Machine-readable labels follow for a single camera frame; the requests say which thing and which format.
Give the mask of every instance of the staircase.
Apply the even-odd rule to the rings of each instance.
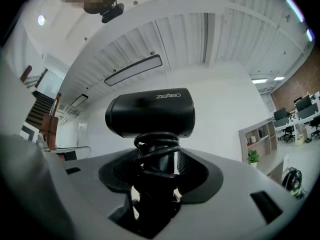
[[[44,114],[50,114],[50,110],[55,100],[38,91],[35,91],[32,94],[36,98],[36,102],[25,121],[37,129],[40,129],[44,119]]]

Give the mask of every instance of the desk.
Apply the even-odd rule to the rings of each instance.
[[[293,120],[293,122],[290,122],[290,123],[285,124],[285,125],[283,125],[283,126],[279,126],[279,127],[277,127],[277,128],[274,128],[274,129],[275,129],[277,132],[280,132],[280,131],[286,129],[287,127],[293,126],[293,128],[294,128],[294,136],[295,136],[295,138],[294,138],[294,143],[295,143],[295,145],[297,146],[297,145],[298,145],[298,143],[297,143],[298,140],[297,140],[297,129],[296,129],[296,125],[302,125],[302,124],[308,123],[308,122],[312,121],[312,120],[313,120],[315,117],[317,117],[317,116],[320,116],[320,111],[319,111],[318,113],[315,113],[315,114],[313,114],[313,115],[311,115],[311,116],[308,116],[308,117],[306,117],[306,118],[304,118],[304,119],[302,119],[302,120],[295,119],[295,120]]]

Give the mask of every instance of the computer monitor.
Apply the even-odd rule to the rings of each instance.
[[[303,99],[299,100],[296,104],[295,107],[299,111],[306,109],[307,107],[310,107],[312,105],[311,99],[309,95],[305,96]]]
[[[279,109],[278,111],[273,113],[274,119],[276,121],[282,119],[282,118],[286,118],[288,116],[288,112],[286,111],[286,109],[283,107],[281,109]]]
[[[302,97],[297,98],[293,103],[296,104],[298,101],[302,100]]]

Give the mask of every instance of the ceiling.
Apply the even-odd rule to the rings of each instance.
[[[269,94],[306,60],[309,42],[305,22],[286,0],[118,0],[125,12],[107,24],[60,0],[32,0],[23,14],[35,46],[66,67],[62,103],[82,93],[88,104],[119,88],[188,65],[238,61]],[[44,27],[37,24],[45,15]],[[163,65],[112,87],[104,79],[155,52]],[[273,81],[284,76],[282,81]]]

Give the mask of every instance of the black slot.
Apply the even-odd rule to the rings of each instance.
[[[256,206],[260,210],[267,224],[271,223],[282,214],[282,210],[264,191],[250,194]]]
[[[66,174],[70,175],[70,174],[80,172],[81,170],[78,167],[72,167],[72,168],[66,169],[65,171],[66,171]]]

